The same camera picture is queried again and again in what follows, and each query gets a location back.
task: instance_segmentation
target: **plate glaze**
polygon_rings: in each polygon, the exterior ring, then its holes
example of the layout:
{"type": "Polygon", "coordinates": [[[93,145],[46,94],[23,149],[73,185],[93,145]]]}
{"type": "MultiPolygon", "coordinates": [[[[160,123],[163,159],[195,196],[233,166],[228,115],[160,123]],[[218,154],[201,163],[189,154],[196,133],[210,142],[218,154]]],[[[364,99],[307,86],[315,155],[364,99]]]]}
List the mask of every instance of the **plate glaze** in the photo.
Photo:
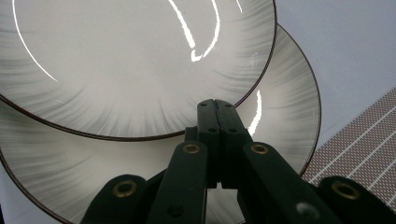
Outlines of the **plate glaze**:
{"type": "MultiPolygon", "coordinates": [[[[305,56],[279,26],[262,82],[238,112],[255,141],[271,144],[301,173],[318,140],[318,86],[305,56]]],[[[111,178],[148,179],[164,169],[182,136],[149,142],[112,142],[65,133],[0,102],[1,160],[18,187],[62,222],[78,223],[111,178]]],[[[206,223],[243,220],[235,190],[208,192],[206,223]]]]}
{"type": "Polygon", "coordinates": [[[121,141],[180,133],[206,99],[239,105],[276,35],[273,0],[3,0],[0,19],[0,98],[121,141]]]}

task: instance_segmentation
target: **black plastic holder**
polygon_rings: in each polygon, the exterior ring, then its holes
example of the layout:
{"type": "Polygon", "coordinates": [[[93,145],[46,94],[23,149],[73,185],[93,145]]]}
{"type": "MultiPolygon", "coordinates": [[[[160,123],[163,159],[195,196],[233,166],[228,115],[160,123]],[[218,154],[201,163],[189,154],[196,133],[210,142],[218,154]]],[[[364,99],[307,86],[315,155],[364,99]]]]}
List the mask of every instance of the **black plastic holder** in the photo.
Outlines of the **black plastic holder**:
{"type": "Polygon", "coordinates": [[[253,142],[233,105],[198,104],[198,125],[186,129],[165,171],[146,181],[110,180],[83,224],[205,223],[206,190],[238,189],[247,224],[396,223],[395,214],[358,183],[334,176],[304,182],[276,150],[253,142]]]}

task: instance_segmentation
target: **plate rim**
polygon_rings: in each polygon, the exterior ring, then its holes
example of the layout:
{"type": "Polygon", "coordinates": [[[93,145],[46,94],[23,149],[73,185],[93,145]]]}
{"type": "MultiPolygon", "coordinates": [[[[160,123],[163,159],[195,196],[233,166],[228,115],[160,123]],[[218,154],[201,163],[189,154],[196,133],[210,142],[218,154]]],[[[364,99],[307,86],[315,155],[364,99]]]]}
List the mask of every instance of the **plate rim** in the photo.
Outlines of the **plate rim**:
{"type": "MultiPolygon", "coordinates": [[[[262,80],[262,77],[264,76],[269,63],[271,62],[273,53],[274,53],[274,48],[276,44],[276,32],[277,32],[277,14],[276,14],[276,0],[270,0],[273,4],[272,7],[274,9],[274,36],[272,40],[272,45],[271,45],[271,50],[268,55],[267,62],[262,69],[262,72],[260,74],[260,77],[256,80],[254,85],[250,88],[250,90],[234,105],[235,107],[238,107],[241,105],[248,97],[249,95],[256,89],[256,87],[259,85],[259,83],[262,80]]],[[[119,137],[119,136],[109,136],[109,135],[101,135],[101,134],[96,134],[96,133],[86,133],[83,131],[78,131],[76,129],[72,128],[67,128],[64,127],[63,125],[57,124],[55,122],[51,122],[46,119],[42,119],[39,116],[27,111],[26,109],[20,107],[19,105],[16,105],[13,103],[11,100],[9,100],[6,96],[0,93],[0,100],[6,103],[7,105],[11,106],[12,108],[16,109],[17,111],[21,112],[22,114],[26,115],[27,117],[31,119],[35,119],[40,123],[43,123],[45,125],[48,125],[52,128],[64,131],[66,133],[72,133],[84,137],[89,137],[93,139],[101,139],[101,140],[107,140],[107,141],[118,141],[118,142],[144,142],[144,141],[152,141],[152,140],[159,140],[159,139],[165,139],[165,138],[170,138],[170,137],[175,137],[182,135],[185,131],[181,130],[175,133],[166,133],[166,134],[160,134],[160,135],[152,135],[152,136],[143,136],[143,137],[119,137]]]]}

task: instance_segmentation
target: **ceramic plate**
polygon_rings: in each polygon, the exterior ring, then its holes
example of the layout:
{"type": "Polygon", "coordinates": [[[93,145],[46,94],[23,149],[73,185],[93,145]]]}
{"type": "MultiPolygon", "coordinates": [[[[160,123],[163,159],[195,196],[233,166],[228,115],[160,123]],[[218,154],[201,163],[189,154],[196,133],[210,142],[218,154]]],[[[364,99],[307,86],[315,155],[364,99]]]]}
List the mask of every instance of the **ceramic plate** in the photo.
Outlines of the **ceramic plate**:
{"type": "MultiPolygon", "coordinates": [[[[318,139],[318,87],[305,56],[279,27],[276,47],[256,90],[238,107],[255,141],[273,145],[298,173],[318,139]]],[[[2,162],[37,206],[63,222],[78,223],[101,187],[115,176],[148,179],[164,169],[183,136],[114,142],[65,133],[0,104],[2,162]]],[[[207,223],[243,220],[235,190],[208,192],[207,223]]]]}
{"type": "Polygon", "coordinates": [[[124,141],[184,131],[206,99],[238,105],[276,33],[273,0],[3,0],[0,20],[4,101],[124,141]]]}

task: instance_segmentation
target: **gray striped surface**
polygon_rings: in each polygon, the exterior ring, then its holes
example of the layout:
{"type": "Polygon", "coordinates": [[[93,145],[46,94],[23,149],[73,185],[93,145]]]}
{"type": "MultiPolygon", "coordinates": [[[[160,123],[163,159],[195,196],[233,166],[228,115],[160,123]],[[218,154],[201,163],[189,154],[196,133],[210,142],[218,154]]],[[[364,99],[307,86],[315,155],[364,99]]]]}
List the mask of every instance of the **gray striped surface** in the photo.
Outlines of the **gray striped surface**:
{"type": "Polygon", "coordinates": [[[319,147],[304,179],[351,178],[396,211],[396,87],[319,147]]]}

